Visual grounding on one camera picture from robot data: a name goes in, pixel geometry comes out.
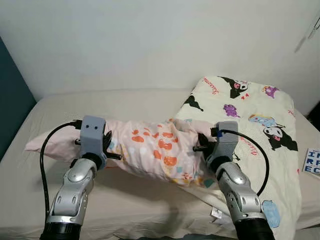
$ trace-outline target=pink fabric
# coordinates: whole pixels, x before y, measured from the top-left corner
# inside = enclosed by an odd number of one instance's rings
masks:
[[[107,167],[117,166],[141,177],[183,186],[190,183],[204,186],[205,181],[210,182],[212,174],[204,165],[203,154],[193,152],[193,146],[197,144],[198,133],[210,137],[212,127],[208,122],[195,120],[170,119],[165,123],[107,120],[105,132],[112,130],[112,141],[107,151],[122,155],[122,160],[108,159]],[[40,152],[49,132],[30,141],[25,150]],[[79,130],[65,127],[50,138],[44,154],[71,162],[79,157],[80,146],[75,145],[79,138]]]

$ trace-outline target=black cylindrical base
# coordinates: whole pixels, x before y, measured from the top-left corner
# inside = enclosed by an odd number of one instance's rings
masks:
[[[41,240],[79,240],[81,225],[74,223],[48,222],[44,225]]]
[[[239,240],[275,240],[267,220],[250,218],[234,224]]]

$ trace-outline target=teal wall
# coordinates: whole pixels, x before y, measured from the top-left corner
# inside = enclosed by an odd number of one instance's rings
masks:
[[[0,160],[35,104],[0,37]]]

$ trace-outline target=mattress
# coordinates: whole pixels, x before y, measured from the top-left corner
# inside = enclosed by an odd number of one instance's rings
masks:
[[[176,114],[189,92],[189,89],[98,91],[39,101],[0,162],[0,216],[5,216],[0,218],[0,239],[39,239],[44,226],[39,154],[23,151],[28,141],[84,115],[122,121],[163,121]],[[303,162],[308,147],[319,147],[320,133],[299,112],[296,112],[296,127],[299,158]],[[68,167],[45,158],[50,202]],[[98,174],[89,196],[81,239],[227,234],[225,229],[211,223],[209,205],[174,184],[146,180],[117,168],[104,171],[107,174]],[[300,177],[303,202],[302,218],[297,226],[304,228],[320,223],[319,214],[313,214],[314,209],[311,212],[311,205],[319,203],[319,192],[303,189],[319,184],[320,180],[308,173],[301,173]]]

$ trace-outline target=black wire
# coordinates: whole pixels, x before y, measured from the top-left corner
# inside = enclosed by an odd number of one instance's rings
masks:
[[[267,154],[265,153],[265,151],[262,149],[262,147],[256,141],[254,141],[252,138],[250,138],[250,137],[248,137],[248,136],[246,136],[246,135],[244,135],[244,134],[242,134],[240,132],[232,131],[232,130],[226,130],[226,129],[222,129],[219,132],[235,134],[235,135],[241,136],[241,137],[249,140],[251,143],[253,143],[260,150],[260,152],[264,156],[264,160],[265,160],[265,176],[264,176],[264,180],[263,180],[262,186],[260,187],[260,190],[257,192],[257,195],[260,196],[260,194],[264,191],[264,189],[265,189],[265,187],[267,185],[267,182],[268,182],[268,178],[269,178],[270,166],[269,166],[269,159],[267,157]]]
[[[52,137],[55,132],[58,130],[66,127],[66,126],[74,126],[75,122],[67,122],[64,123],[58,127],[56,127],[52,132],[49,133],[49,135],[46,137],[44,140],[41,151],[40,151],[40,171],[41,171],[41,178],[42,178],[42,185],[43,185],[43,192],[44,192],[44,204],[45,204],[45,221],[47,221],[47,218],[50,213],[50,204],[49,204],[49,192],[48,192],[48,184],[47,184],[47,178],[46,178],[46,172],[45,172],[45,167],[44,167],[44,154],[45,154],[45,148],[46,145],[49,141],[49,139]]]
[[[316,21],[313,29],[318,30],[320,28],[320,25],[317,26],[318,22],[320,21],[320,17],[318,18],[318,20]]]

